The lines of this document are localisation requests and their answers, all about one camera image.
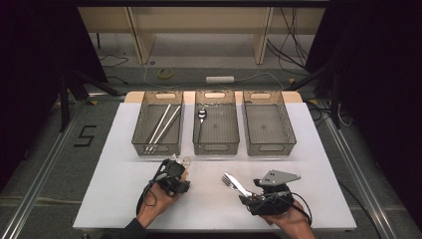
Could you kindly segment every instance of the gray floor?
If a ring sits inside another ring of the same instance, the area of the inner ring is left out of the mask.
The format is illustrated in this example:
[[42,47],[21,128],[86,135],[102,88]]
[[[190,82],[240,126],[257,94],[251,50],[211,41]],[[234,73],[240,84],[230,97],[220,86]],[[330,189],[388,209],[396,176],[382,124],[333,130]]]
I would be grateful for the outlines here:
[[[108,54],[128,57],[128,61],[118,67],[105,68],[105,73],[109,77],[119,77],[128,82],[128,85],[125,85],[118,79],[109,79],[109,84],[121,92],[169,89],[168,87],[175,86],[179,90],[193,90],[199,87],[221,88],[221,86],[203,85],[206,76],[235,76],[235,79],[245,79],[257,74],[270,73],[285,87],[289,85],[289,79],[298,81],[303,77],[281,71],[277,58],[269,52],[267,52],[264,64],[257,66],[254,62],[249,36],[240,35],[163,35],[157,38],[155,42],[151,57],[146,65],[147,74],[145,76],[145,68],[137,62],[129,37],[115,34],[101,34],[101,36],[102,49],[98,50],[100,57]],[[281,42],[281,39],[283,37],[274,36],[274,42]],[[309,48],[312,36],[303,36],[303,39],[305,48]],[[93,42],[96,42],[95,35],[93,35]],[[292,46],[288,47],[287,51],[290,51],[292,56],[295,53],[295,51],[292,51]],[[121,62],[121,59],[107,58],[106,60],[107,62],[103,61],[103,64],[109,66]],[[284,64],[283,67],[296,72],[300,71],[289,64]],[[168,82],[163,82],[156,77],[156,72],[162,68],[174,70],[175,75]],[[160,88],[148,83],[160,85]],[[314,86],[315,84],[310,84],[300,90],[304,99],[313,95],[312,89]],[[273,77],[265,74],[224,87],[265,90],[279,89],[280,85]],[[88,86],[88,89],[93,94],[102,93],[90,86]],[[95,171],[118,104],[122,101],[122,99],[111,99],[102,95],[96,95],[92,100],[91,103],[83,103],[82,110],[19,238],[83,238],[83,232],[72,228],[73,221],[78,214]],[[312,111],[312,114],[315,118],[317,117],[317,112]],[[334,174],[359,200],[362,200],[363,198],[328,129],[327,123],[322,120],[323,118],[316,121],[317,131]],[[40,130],[37,140],[29,150],[28,158],[22,161],[9,184],[1,193],[0,231],[7,227],[9,219],[13,216],[22,197],[26,195],[31,183],[48,157],[50,149],[59,136],[60,123],[60,107],[54,106]],[[88,142],[86,138],[79,138],[84,125],[96,126],[86,130],[86,134],[95,137],[91,146],[75,147],[75,144]],[[370,150],[358,128],[354,124],[343,126],[341,132],[369,181],[374,195],[385,211],[396,238],[422,238],[421,232],[392,190],[382,170],[376,167]],[[330,239],[377,238],[372,224],[356,201],[346,191],[343,191],[343,194],[357,222],[357,228],[350,232],[316,231],[316,237]],[[92,238],[99,238],[101,233],[91,233],[90,235]],[[176,234],[171,236],[173,238],[197,238],[199,236],[206,238],[233,238],[233,236],[236,238],[276,238],[270,234]],[[149,237],[164,238],[168,235],[151,234]]]

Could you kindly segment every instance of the human hand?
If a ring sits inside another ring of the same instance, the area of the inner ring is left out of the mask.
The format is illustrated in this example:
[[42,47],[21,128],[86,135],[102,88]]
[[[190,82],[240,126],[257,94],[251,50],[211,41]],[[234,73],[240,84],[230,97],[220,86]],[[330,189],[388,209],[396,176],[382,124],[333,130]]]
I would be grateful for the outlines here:
[[[304,210],[296,200],[294,204]],[[291,207],[287,212],[281,215],[262,215],[262,218],[269,225],[276,224],[290,237],[294,239],[315,239],[314,233],[304,214]]]
[[[185,180],[186,175],[187,171],[181,176],[181,181]],[[158,183],[153,183],[144,196],[136,219],[143,228],[148,227],[159,214],[163,213],[171,204],[177,201],[180,196],[180,194],[169,196],[159,187]]]

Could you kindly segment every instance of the gray storage bin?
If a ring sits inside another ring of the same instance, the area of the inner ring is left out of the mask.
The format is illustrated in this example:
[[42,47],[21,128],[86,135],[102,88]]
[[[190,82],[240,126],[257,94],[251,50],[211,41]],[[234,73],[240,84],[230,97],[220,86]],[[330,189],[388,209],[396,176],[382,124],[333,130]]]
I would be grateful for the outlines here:
[[139,155],[180,154],[183,92],[145,92],[132,144]]
[[243,93],[248,155],[289,155],[295,134],[281,92]]
[[[198,117],[201,109],[207,112],[202,125]],[[237,153],[239,127],[233,91],[196,91],[194,117],[196,155]]]

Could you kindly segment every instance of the floor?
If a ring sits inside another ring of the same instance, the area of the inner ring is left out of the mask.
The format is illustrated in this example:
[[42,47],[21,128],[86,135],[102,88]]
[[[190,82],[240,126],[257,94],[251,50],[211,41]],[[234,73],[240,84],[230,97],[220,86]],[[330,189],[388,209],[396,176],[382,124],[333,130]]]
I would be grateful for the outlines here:
[[[97,35],[91,34],[97,46]],[[280,47],[285,36],[271,36],[271,41]],[[145,89],[194,89],[205,83],[206,76],[234,76],[245,80],[238,88],[258,88],[260,85],[279,88],[287,87],[291,81],[299,81],[305,74],[297,65],[281,62],[288,72],[281,71],[279,58],[266,52],[263,65],[256,65],[251,38],[245,35],[159,35],[151,56],[145,66],[138,63],[129,35],[100,34],[99,58],[105,66],[109,84],[121,92]],[[306,52],[313,36],[300,37]],[[289,56],[299,61],[295,44],[288,41],[284,48]],[[168,82],[157,79],[156,71],[172,69],[174,77]],[[304,100],[312,98],[315,83],[299,90]],[[30,205],[29,214],[24,217],[24,226],[18,230],[18,238],[99,238],[102,232],[84,232],[72,228],[78,214],[90,179],[102,152],[109,128],[118,104],[124,98],[111,98],[100,90],[87,86],[92,97],[88,102],[71,101],[73,123],[64,133],[61,126],[60,106],[52,107],[51,114],[40,130],[38,140],[28,152],[26,160],[15,171],[7,187],[0,195],[0,231],[6,230],[9,221],[17,211],[27,193],[34,189],[33,182],[40,188],[37,200]],[[317,238],[378,238],[378,228],[383,238],[415,239],[422,234],[407,213],[407,210],[392,190],[380,168],[371,156],[358,127],[349,116],[343,116],[341,130],[333,129],[329,117],[321,111],[310,110],[316,119],[316,128],[328,155],[337,179],[351,193],[343,194],[356,220],[357,228],[350,232],[316,231]],[[80,133],[94,135],[90,146],[77,147],[87,143]],[[37,181],[40,170],[48,171],[44,180]],[[363,202],[375,220],[371,223],[355,196]],[[166,234],[151,233],[149,238],[168,237]],[[278,238],[270,234],[172,234],[173,238]]]

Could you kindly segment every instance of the white table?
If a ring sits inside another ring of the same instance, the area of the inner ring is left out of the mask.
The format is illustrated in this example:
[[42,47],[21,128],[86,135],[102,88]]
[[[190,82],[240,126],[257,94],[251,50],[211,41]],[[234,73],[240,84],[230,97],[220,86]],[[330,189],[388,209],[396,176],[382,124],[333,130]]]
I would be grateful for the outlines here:
[[[287,104],[298,141],[291,155],[266,157],[248,156],[241,105],[237,104],[237,108],[241,139],[238,154],[197,156],[192,143],[194,105],[185,105],[180,157],[190,156],[192,159],[187,177],[191,186],[148,229],[179,232],[280,230],[260,217],[252,216],[240,202],[239,192],[221,181],[224,171],[228,171],[247,189],[261,193],[261,188],[252,180],[262,178],[270,169],[302,177],[288,183],[288,187],[309,204],[314,229],[356,228],[307,106],[303,103]],[[119,106],[74,228],[122,228],[135,217],[135,206],[142,188],[165,158],[139,156],[131,144],[139,109],[140,104],[123,103]]]

